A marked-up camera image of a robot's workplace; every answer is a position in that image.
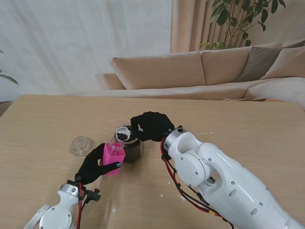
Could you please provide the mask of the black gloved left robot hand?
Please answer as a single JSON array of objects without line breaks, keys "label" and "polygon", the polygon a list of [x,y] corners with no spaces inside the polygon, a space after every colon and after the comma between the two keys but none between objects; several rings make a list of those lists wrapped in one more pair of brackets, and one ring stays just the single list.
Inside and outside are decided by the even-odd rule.
[{"label": "black gloved left robot hand", "polygon": [[85,186],[94,182],[100,176],[117,170],[122,166],[120,162],[114,162],[102,166],[99,165],[99,159],[103,162],[102,158],[104,153],[104,146],[105,143],[100,144],[85,157],[80,169],[75,174],[74,182],[81,182],[81,184]]}]

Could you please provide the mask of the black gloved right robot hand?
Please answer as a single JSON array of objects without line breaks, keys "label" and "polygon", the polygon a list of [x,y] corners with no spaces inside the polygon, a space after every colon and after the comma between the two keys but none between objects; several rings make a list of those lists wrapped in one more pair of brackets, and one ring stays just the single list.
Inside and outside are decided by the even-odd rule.
[{"label": "black gloved right robot hand", "polygon": [[131,133],[141,141],[161,142],[164,136],[175,129],[167,115],[145,112],[131,118]]}]

